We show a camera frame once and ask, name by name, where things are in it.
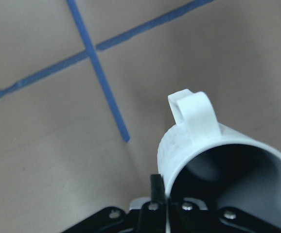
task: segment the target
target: mug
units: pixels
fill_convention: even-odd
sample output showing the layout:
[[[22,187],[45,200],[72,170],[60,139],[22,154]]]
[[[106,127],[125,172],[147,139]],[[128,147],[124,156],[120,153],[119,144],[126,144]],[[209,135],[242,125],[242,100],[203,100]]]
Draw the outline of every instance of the mug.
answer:
[[[166,197],[236,207],[281,228],[281,152],[218,123],[203,92],[168,100],[176,125],[158,148]]]

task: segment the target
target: screw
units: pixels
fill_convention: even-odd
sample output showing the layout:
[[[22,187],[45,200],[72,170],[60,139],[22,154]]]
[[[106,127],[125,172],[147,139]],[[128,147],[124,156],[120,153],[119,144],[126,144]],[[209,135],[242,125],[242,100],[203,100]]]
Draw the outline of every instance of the screw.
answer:
[[[159,208],[159,205],[156,202],[151,202],[148,206],[149,210],[157,210],[158,208]]]
[[[192,210],[193,205],[190,202],[184,202],[181,206],[183,210]]]
[[[115,218],[119,218],[121,215],[120,211],[119,210],[112,210],[109,214],[109,217],[111,219],[115,219]]]
[[[237,215],[234,212],[230,211],[230,210],[226,210],[224,212],[224,217],[227,218],[227,219],[233,220],[233,219],[235,219],[237,217]]]

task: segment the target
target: white handle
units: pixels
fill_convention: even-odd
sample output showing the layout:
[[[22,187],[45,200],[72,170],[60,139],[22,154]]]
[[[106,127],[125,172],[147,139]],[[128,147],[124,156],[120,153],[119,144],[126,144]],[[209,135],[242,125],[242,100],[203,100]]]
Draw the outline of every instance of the white handle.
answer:
[[[192,143],[221,136],[215,111],[204,92],[188,89],[168,96],[176,125],[185,123]]]

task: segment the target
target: blue tape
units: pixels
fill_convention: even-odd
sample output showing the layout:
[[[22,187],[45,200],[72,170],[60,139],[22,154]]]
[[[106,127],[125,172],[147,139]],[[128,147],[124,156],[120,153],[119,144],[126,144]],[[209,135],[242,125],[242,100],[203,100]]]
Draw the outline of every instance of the blue tape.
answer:
[[[39,81],[40,79],[43,79],[51,74],[54,74],[64,68],[67,68],[77,62],[80,62],[88,57],[88,53],[86,51],[80,52],[72,57],[69,57],[61,62],[58,62],[54,64],[53,66],[50,66],[48,68],[45,68],[35,74],[32,74],[16,83],[14,83],[12,86],[7,87],[6,89],[0,89],[0,98],[2,98],[6,94],[10,94],[12,92],[15,92],[19,89],[22,89],[32,83],[35,83]]]
[[[116,101],[113,97],[110,86],[107,82],[106,76],[103,72],[102,66],[99,62],[99,59],[98,59],[97,54],[95,52],[94,46],[93,46],[92,41],[91,41],[91,39],[89,37],[89,34],[87,32],[87,29],[84,25],[84,22],[83,22],[82,18],[81,18],[78,7],[77,7],[74,0],[67,0],[67,4],[68,4],[70,12],[73,16],[75,24],[78,28],[79,34],[82,38],[82,41],[83,41],[83,43],[86,47],[86,51],[88,52],[88,55],[91,59],[91,62],[92,62],[93,68],[95,70],[96,76],[98,78],[98,81],[100,82],[101,88],[104,92],[104,95],[106,97],[106,100],[108,102],[110,110],[111,110],[111,112],[113,114],[113,117],[116,121],[117,127],[118,127],[118,129],[121,133],[122,139],[125,142],[128,142],[130,140],[130,135],[127,131],[127,128],[125,126],[123,118],[120,114],[119,108],[118,108],[118,106],[116,104]]]
[[[152,19],[144,24],[141,24],[135,28],[132,28],[131,30],[128,30],[124,33],[121,33],[113,38],[110,38],[106,41],[103,41],[96,45],[96,49],[99,51],[104,51],[112,46],[115,46],[117,44],[120,44],[146,30],[152,29],[153,27],[159,26],[161,24],[164,24],[166,22],[169,22],[177,17],[180,17],[189,11],[205,5],[207,3],[210,3],[214,0],[195,0],[190,3],[187,3],[179,8],[176,8],[175,10],[172,10],[168,13],[165,13],[164,15],[161,15],[155,19]]]

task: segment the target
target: cup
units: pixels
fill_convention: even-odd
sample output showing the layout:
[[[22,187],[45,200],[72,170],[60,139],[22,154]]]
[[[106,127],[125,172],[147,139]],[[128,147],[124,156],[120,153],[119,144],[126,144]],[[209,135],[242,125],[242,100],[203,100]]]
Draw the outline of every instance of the cup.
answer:
[[[236,207],[281,228],[281,152],[218,123],[203,92],[168,100],[176,125],[158,148],[166,197]]]

